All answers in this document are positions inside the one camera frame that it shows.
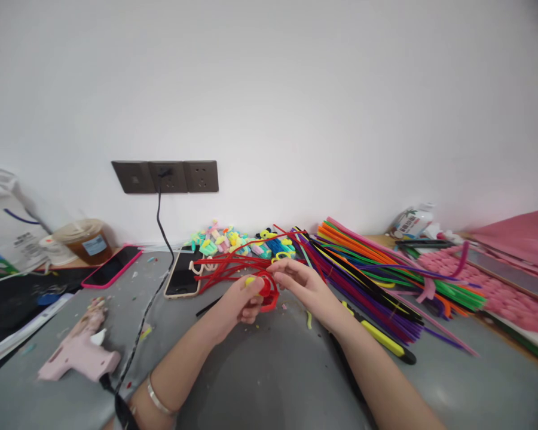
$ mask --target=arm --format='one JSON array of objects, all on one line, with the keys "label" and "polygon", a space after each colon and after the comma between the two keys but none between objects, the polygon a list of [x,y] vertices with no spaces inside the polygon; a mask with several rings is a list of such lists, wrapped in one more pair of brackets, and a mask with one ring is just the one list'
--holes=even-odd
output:
[{"label": "arm", "polygon": [[267,270],[338,339],[380,429],[444,429],[383,347],[347,312],[317,272],[291,259],[279,260]]},{"label": "arm", "polygon": [[[236,281],[150,373],[151,385],[160,403],[179,411],[213,347],[221,343],[238,322],[253,324],[263,298],[256,296],[263,281],[256,279],[245,288],[245,277]],[[130,410],[141,430],[171,430],[174,416],[160,411],[149,397],[147,381],[133,394]],[[113,420],[104,430],[113,428]]]}]

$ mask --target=wall socket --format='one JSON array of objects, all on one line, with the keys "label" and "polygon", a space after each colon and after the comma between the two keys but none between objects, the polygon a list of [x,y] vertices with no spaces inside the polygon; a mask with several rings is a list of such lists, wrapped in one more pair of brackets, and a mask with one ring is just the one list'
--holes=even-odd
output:
[{"label": "wall socket", "polygon": [[[182,161],[150,161],[149,171],[154,182],[155,192],[161,182],[161,193],[184,193],[187,192],[185,183],[184,164]],[[171,169],[172,174],[160,178],[158,175],[165,169]]]},{"label": "wall socket", "polygon": [[185,181],[189,192],[217,192],[217,161],[184,161]]},{"label": "wall socket", "polygon": [[112,166],[124,193],[155,193],[154,182],[151,179],[147,161],[112,161]]}]

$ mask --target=smartphone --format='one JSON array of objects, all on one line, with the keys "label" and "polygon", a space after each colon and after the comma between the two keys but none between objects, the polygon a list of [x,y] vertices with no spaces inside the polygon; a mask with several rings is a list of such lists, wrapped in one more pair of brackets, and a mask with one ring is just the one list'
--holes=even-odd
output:
[{"label": "smartphone", "polygon": [[[190,250],[191,247],[183,247],[182,249]],[[193,254],[178,253],[172,270],[166,279],[166,287],[163,290],[163,296],[166,299],[195,297],[199,294],[201,281],[196,281],[195,276],[203,273],[203,265],[194,265],[194,262],[202,258],[203,256],[197,249]]]},{"label": "smartphone", "polygon": [[84,288],[108,288],[143,253],[135,246],[125,246],[82,281]]}]

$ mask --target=gold smartphone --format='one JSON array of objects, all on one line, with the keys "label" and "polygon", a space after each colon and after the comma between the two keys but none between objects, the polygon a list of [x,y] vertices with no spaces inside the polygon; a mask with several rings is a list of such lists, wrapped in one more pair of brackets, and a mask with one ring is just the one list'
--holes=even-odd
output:
[{"label": "gold smartphone", "polygon": [[194,262],[202,258],[197,249],[193,253],[178,253],[163,290],[166,299],[182,299],[199,294],[201,281],[196,281],[195,276],[203,273],[204,265],[194,265]]}]

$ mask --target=silver bracelet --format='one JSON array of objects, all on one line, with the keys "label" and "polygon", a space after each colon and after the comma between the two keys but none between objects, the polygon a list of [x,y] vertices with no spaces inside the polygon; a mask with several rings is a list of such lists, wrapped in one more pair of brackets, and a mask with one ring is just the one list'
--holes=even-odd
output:
[{"label": "silver bracelet", "polygon": [[170,411],[168,408],[163,406],[163,403],[160,402],[160,400],[157,398],[154,388],[151,386],[151,373],[148,376],[148,393],[149,393],[149,397],[151,401],[154,402],[154,405],[156,408],[158,408],[160,411],[162,411],[166,415],[175,416],[176,413],[173,411]]}]

